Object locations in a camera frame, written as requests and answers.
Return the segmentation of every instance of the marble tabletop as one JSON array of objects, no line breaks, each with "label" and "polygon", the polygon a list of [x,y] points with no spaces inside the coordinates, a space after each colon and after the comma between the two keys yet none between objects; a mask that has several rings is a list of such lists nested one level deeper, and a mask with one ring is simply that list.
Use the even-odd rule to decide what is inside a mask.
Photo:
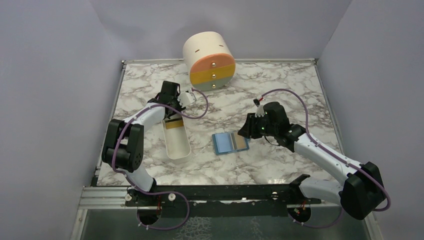
[{"label": "marble tabletop", "polygon": [[[127,64],[113,118],[124,119],[142,109],[161,90],[163,81],[191,87],[184,62]],[[252,139],[250,149],[215,155],[212,134],[238,131],[247,113],[254,113],[253,99],[275,89],[286,88],[299,94],[309,111],[309,129],[318,139],[340,151],[335,130],[315,67],[312,63],[239,62],[235,75],[221,89],[207,91],[208,113],[201,119],[184,119],[191,154],[171,160],[167,157],[161,124],[145,134],[142,164],[159,185],[236,185],[284,184],[301,174],[318,179],[333,178],[315,163],[281,146],[273,146],[264,138]],[[205,100],[198,93],[197,102],[185,110],[198,116]],[[273,93],[265,103],[278,101],[291,123],[305,125],[305,112],[296,97],[288,92]],[[128,186],[124,176],[103,163],[98,186]]]}]

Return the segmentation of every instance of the glass surface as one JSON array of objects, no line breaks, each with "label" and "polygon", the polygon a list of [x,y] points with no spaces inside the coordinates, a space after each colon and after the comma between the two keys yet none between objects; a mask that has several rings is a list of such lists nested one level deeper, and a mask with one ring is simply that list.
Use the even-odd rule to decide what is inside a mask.
[{"label": "glass surface", "polygon": [[[314,207],[310,224],[334,221],[338,207]],[[181,218],[161,218],[155,226],[172,226]],[[134,209],[92,209],[82,233],[83,240],[369,240],[364,221],[344,214],[335,226],[311,229],[293,223],[289,217],[191,217],[180,228],[168,231],[138,227]]]}]

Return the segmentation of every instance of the gray wall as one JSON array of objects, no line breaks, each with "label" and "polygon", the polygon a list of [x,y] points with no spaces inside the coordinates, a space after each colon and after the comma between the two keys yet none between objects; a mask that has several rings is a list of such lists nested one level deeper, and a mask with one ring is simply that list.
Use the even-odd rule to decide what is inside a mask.
[{"label": "gray wall", "polygon": [[318,67],[348,156],[376,163],[386,240],[423,239],[424,1],[353,0]]},{"label": "gray wall", "polygon": [[0,239],[68,239],[120,60],[86,0],[0,3]]},{"label": "gray wall", "polygon": [[235,58],[318,58],[351,0],[90,0],[121,58],[182,58],[220,33]]}]

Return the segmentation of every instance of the blue case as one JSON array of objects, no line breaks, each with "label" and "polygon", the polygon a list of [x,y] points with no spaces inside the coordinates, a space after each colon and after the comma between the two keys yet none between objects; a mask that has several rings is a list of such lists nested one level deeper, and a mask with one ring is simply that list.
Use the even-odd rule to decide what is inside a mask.
[{"label": "blue case", "polygon": [[236,153],[249,149],[249,141],[234,132],[222,132],[212,135],[216,155]]}]

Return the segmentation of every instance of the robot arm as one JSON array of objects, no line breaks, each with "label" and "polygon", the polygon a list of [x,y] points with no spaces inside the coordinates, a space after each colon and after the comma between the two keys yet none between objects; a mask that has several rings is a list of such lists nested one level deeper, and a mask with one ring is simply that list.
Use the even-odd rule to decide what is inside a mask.
[{"label": "robot arm", "polygon": [[300,192],[305,198],[317,198],[341,205],[352,217],[364,219],[386,198],[370,179],[348,164],[362,169],[378,183],[383,185],[379,168],[371,162],[361,164],[352,160],[323,143],[336,156],[347,161],[343,164],[322,150],[311,141],[306,129],[298,124],[290,123],[284,107],[278,102],[270,102],[258,106],[256,113],[248,113],[246,123],[238,131],[240,136],[248,139],[274,137],[279,146],[285,147],[313,161],[330,173],[337,182],[319,180],[308,175],[296,180]]},{"label": "robot arm", "polygon": [[112,119],[109,122],[101,153],[102,161],[112,165],[114,149],[117,145],[119,135],[125,124],[131,119],[135,119],[124,133],[125,138],[127,138],[126,145],[122,143],[119,145],[115,167],[125,172],[127,178],[143,191],[149,192],[155,185],[155,180],[141,165],[144,154],[144,134],[154,124],[160,123],[163,119],[175,114],[174,111],[166,107],[159,106],[151,108],[151,106],[162,104],[181,112],[195,101],[196,97],[192,92],[180,92],[180,85],[178,83],[164,81],[160,93],[155,98],[149,100],[143,109],[124,120]]}]

